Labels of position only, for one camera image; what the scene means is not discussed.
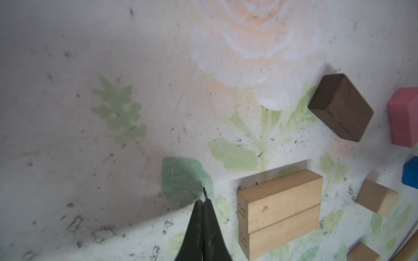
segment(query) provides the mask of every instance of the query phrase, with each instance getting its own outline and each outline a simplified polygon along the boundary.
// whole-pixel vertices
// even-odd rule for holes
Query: dirt speck
[[[33,252],[32,250],[29,250],[23,254],[22,260],[30,261],[30,260],[35,260],[37,257],[38,257],[37,253]]]
[[[81,215],[76,216],[75,219],[73,220],[73,222],[71,222],[71,224],[68,225],[67,232],[76,231],[78,229],[78,227],[80,226],[82,221],[83,221],[83,218],[81,217]]]
[[[92,236],[94,237],[94,242],[96,244],[99,244],[115,235],[116,233],[113,232],[113,228],[111,226],[103,226],[92,232]]]

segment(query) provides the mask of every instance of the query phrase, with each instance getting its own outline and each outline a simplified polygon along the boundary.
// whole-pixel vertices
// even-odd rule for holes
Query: natural wood block
[[[240,226],[239,243],[249,261],[318,228],[321,205],[302,211],[252,234]]]
[[[371,180],[365,180],[356,202],[377,214],[389,216],[397,198],[396,191]]]
[[[410,261],[416,251],[418,251],[418,232],[415,232],[392,261]]]
[[[347,261],[380,261],[380,256],[368,246],[359,243],[347,255]]]
[[[251,234],[321,202],[323,178],[302,170],[238,191],[240,226]]]

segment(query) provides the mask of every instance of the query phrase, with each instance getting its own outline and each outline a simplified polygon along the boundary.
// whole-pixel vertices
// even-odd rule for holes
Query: green painted leaf
[[[343,180],[349,170],[350,170],[350,165],[348,165],[348,163],[344,163],[341,165],[338,164],[337,170],[333,178],[334,182],[339,182]]]
[[[214,200],[214,208],[219,225],[226,225],[231,220],[231,204],[226,198],[219,197]]]
[[[319,246],[310,248],[308,251],[301,255],[298,261],[312,261],[316,257],[318,250]]]
[[[254,150],[244,149],[239,145],[217,138],[208,142],[212,156],[224,162],[227,170],[255,170],[258,157]]]
[[[395,231],[398,231],[408,220],[409,214],[412,210],[412,204],[409,204],[404,211],[399,215],[398,220],[395,223]]]
[[[397,241],[398,241],[398,239],[396,237],[389,240],[386,243],[386,250],[388,250],[388,251],[392,250],[395,247]]]
[[[166,157],[161,171],[161,192],[164,197],[181,207],[203,198],[203,187],[213,197],[212,178],[202,164],[193,158]]]
[[[308,104],[314,96],[315,91],[316,86],[310,88],[299,100],[296,110],[290,115],[287,122],[287,133],[294,132],[299,128],[310,127],[317,121],[318,118],[308,109]]]
[[[380,233],[382,228],[382,216],[374,213],[372,220],[370,221],[370,226],[372,227],[373,235],[377,236]]]
[[[112,114],[112,110],[105,105],[99,105],[93,108],[93,112],[97,113],[100,119],[108,119]]]
[[[177,255],[177,253],[180,251],[181,244],[183,243],[183,239],[186,232],[178,232],[173,237],[171,237],[168,240],[168,245],[170,246],[170,251]]]
[[[337,253],[334,255],[335,261],[347,261],[348,248],[343,242],[338,248]]]
[[[271,251],[271,255],[274,258],[279,258],[281,260],[286,260],[287,256],[289,255],[290,249],[289,249],[289,245],[286,244],[284,246],[279,247],[278,249],[275,249],[273,251]]]
[[[270,130],[273,130],[276,127],[277,123],[279,123],[281,116],[282,116],[282,111],[271,111]]]
[[[323,219],[321,219],[321,221],[319,221],[319,228],[311,233],[311,237],[318,238],[334,232],[334,230],[338,227],[343,214],[344,211],[340,209],[339,211],[331,212],[326,215]]]
[[[331,175],[332,172],[335,170],[335,163],[329,156],[328,152],[326,152],[324,156],[319,158],[319,163],[321,164],[321,170],[327,175]]]

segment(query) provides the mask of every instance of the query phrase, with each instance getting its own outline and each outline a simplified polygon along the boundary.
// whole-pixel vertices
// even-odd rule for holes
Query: red block
[[[392,142],[408,148],[418,142],[418,87],[401,88],[387,103]]]

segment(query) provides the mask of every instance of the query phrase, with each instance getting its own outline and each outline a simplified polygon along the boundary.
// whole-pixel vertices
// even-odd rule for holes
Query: blue block
[[[415,156],[403,165],[402,183],[418,189],[418,157]]]

